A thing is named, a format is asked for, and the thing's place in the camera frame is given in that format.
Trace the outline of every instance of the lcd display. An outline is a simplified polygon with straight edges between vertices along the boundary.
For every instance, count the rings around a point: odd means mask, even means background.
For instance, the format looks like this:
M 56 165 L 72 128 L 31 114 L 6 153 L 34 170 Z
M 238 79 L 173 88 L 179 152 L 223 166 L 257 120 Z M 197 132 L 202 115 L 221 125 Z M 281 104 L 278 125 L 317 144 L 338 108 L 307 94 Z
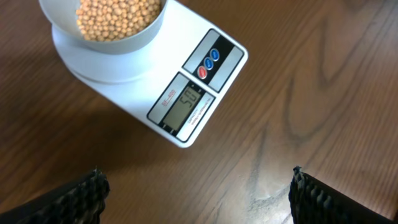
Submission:
M 174 130 L 179 130 L 185 118 L 194 109 L 196 103 L 200 99 L 200 94 L 190 87 L 186 87 L 180 98 L 175 102 L 163 123 L 170 126 Z

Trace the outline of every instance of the wooden table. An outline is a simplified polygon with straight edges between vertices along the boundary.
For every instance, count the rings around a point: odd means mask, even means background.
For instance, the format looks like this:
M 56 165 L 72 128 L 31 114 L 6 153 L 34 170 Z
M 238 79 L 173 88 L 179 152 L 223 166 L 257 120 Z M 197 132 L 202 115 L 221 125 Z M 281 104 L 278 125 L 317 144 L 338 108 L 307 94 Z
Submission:
M 182 2 L 249 50 L 189 149 L 73 77 L 37 1 L 0 0 L 0 212 L 98 166 L 103 223 L 291 223 L 301 165 L 393 218 L 398 2 Z

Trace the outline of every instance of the red button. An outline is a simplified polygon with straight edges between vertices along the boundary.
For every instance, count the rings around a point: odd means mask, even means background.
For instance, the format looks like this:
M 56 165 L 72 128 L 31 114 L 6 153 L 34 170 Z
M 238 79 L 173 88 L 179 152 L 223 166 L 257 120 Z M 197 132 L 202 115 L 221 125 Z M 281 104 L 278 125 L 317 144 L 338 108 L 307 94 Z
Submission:
M 207 77 L 207 70 L 203 66 L 198 68 L 198 76 L 201 79 L 205 79 Z

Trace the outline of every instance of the black textured pad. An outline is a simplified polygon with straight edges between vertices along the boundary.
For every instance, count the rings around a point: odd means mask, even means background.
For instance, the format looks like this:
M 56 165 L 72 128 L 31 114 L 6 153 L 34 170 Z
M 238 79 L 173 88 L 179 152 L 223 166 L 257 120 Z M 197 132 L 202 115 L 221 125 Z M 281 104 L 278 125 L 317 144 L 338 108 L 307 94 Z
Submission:
M 289 201 L 295 224 L 380 223 L 392 221 L 300 171 L 296 167 Z
M 94 170 L 20 207 L 0 215 L 0 223 L 17 224 L 95 224 L 105 209 L 109 183 Z

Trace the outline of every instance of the scale platform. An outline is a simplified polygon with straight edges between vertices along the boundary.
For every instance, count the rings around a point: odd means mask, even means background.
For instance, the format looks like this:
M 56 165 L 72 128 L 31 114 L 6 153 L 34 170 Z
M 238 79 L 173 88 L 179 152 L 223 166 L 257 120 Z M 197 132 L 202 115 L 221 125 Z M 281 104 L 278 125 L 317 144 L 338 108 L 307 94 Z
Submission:
M 83 83 L 179 147 L 189 147 L 238 76 L 247 50 L 170 0 L 155 39 L 123 55 L 89 49 L 52 27 L 55 47 Z

